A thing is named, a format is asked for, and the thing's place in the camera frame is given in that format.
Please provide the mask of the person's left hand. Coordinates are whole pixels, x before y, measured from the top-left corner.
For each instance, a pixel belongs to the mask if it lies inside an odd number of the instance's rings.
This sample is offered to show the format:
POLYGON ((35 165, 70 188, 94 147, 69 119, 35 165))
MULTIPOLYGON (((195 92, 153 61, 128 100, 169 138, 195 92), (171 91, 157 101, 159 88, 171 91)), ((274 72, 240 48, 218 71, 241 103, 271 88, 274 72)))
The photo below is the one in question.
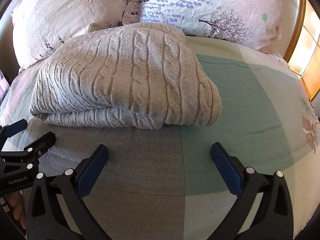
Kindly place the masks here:
POLYGON ((8 202, 13 208, 14 219, 19 221, 22 228, 26 228, 26 215, 24 210, 23 194, 20 191, 8 195, 8 202))

